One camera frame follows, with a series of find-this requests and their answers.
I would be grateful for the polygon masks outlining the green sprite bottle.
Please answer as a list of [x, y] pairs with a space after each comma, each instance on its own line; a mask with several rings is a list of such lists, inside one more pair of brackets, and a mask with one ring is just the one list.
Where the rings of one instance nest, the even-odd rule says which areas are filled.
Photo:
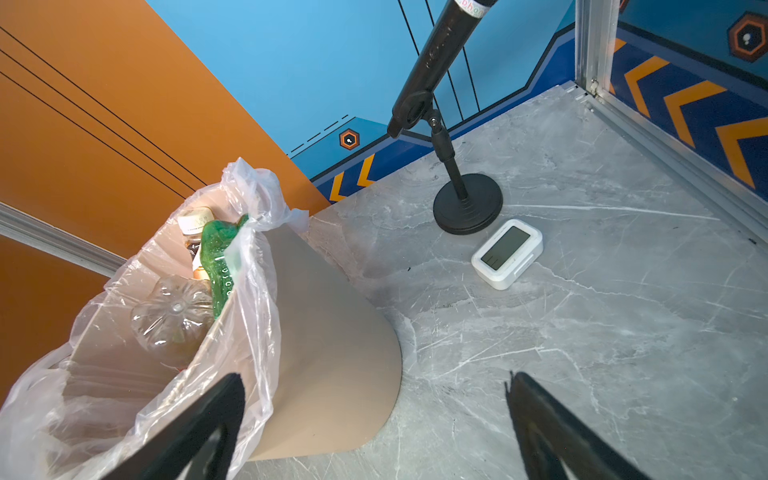
[[220, 317], [234, 288], [234, 280], [225, 259], [225, 251], [248, 219], [248, 215], [243, 215], [234, 223], [213, 220], [206, 223], [202, 230], [200, 261], [209, 278], [215, 319]]

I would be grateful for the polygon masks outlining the black microphone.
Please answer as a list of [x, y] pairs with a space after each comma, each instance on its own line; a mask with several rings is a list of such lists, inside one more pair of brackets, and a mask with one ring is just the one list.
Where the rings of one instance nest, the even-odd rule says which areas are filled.
[[392, 108], [387, 126], [391, 138], [430, 117], [435, 89], [495, 4], [495, 0], [446, 2]]

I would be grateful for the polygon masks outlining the white digital clock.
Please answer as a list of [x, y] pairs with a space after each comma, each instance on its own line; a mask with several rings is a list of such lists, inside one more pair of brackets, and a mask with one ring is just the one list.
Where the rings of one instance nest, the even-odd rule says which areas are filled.
[[495, 290], [508, 289], [543, 253], [543, 234], [519, 219], [510, 219], [471, 257], [475, 272]]

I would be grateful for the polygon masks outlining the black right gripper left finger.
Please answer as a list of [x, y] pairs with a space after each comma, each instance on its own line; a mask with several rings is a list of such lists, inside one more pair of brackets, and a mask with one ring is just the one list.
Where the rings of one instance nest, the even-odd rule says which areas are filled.
[[245, 411], [241, 376], [225, 375], [108, 479], [224, 479]]

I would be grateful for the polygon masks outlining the aluminium corner post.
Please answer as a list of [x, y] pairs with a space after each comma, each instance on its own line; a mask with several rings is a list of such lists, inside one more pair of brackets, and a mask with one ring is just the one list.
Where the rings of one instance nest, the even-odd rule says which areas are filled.
[[575, 1], [575, 81], [592, 96], [609, 91], [620, 3]]
[[126, 259], [1, 203], [1, 235], [74, 265], [112, 277]]

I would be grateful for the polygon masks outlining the aluminium corner post right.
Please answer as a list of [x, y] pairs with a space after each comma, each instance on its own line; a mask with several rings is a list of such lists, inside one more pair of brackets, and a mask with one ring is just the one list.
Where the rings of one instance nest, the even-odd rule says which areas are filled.
[[575, 1], [575, 81], [592, 96], [609, 91], [620, 3]]

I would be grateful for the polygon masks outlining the brown coffee bottle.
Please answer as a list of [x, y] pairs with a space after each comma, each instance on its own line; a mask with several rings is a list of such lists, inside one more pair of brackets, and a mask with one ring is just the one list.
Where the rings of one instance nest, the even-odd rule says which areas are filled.
[[192, 258], [192, 273], [195, 280], [209, 279], [209, 275], [202, 265], [200, 249], [204, 227], [214, 220], [215, 216], [208, 207], [186, 209], [177, 217], [185, 247]]

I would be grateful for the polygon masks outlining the clear red label bottle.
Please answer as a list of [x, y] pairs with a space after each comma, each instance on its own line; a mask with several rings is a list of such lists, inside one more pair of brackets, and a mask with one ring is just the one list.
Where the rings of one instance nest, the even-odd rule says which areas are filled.
[[131, 312], [139, 345], [162, 364], [183, 370], [197, 354], [213, 325], [210, 283], [171, 275]]

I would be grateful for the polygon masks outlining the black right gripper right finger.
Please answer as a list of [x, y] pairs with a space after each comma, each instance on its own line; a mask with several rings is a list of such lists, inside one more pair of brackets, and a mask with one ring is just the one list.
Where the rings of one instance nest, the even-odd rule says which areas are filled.
[[649, 479], [527, 373], [510, 374], [505, 398], [529, 479]]

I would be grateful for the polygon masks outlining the beige waste bin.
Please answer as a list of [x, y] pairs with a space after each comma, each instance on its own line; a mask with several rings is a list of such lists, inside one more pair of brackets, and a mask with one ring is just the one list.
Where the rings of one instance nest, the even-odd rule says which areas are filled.
[[295, 228], [266, 235], [282, 332], [274, 411], [248, 462], [356, 449], [388, 420], [402, 375], [388, 320]]

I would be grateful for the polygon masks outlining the aluminium corner post left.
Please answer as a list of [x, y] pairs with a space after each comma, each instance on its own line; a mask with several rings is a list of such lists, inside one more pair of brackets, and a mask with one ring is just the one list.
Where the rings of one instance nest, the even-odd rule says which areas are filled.
[[112, 277], [126, 259], [1, 203], [1, 235], [74, 265]]

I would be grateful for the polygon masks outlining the clear plastic bin liner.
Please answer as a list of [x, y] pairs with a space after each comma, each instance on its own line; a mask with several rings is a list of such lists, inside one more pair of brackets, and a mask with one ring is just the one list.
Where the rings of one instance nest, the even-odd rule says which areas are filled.
[[179, 367], [158, 360], [132, 324], [133, 309], [159, 282], [191, 278], [174, 213], [80, 311], [69, 341], [12, 387], [1, 409], [3, 478], [99, 479], [231, 373], [241, 377], [245, 407], [228, 477], [249, 461], [274, 411], [281, 354], [277, 274], [266, 235], [286, 225], [303, 229], [308, 214], [287, 205], [273, 172], [243, 160], [182, 210], [196, 207], [239, 229], [223, 252], [231, 294], [193, 357]]

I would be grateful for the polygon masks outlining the black microphone stand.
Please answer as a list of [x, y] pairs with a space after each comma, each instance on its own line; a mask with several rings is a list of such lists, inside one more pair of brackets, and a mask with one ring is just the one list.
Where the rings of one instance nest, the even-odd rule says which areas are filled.
[[484, 174], [460, 173], [450, 135], [436, 107], [426, 112], [423, 119], [431, 128], [435, 154], [450, 178], [433, 202], [437, 225], [452, 235], [470, 235], [485, 229], [501, 212], [503, 194], [500, 186]]

